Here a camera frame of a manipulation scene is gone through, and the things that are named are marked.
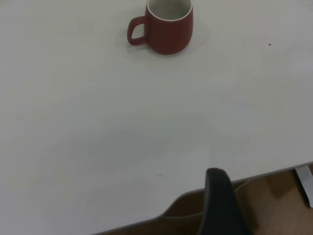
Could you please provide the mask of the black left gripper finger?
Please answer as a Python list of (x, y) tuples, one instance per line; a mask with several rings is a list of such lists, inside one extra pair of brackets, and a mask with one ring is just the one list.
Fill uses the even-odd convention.
[(251, 231), (236, 199), (231, 180), (219, 168), (209, 168), (205, 175), (201, 235), (249, 235)]

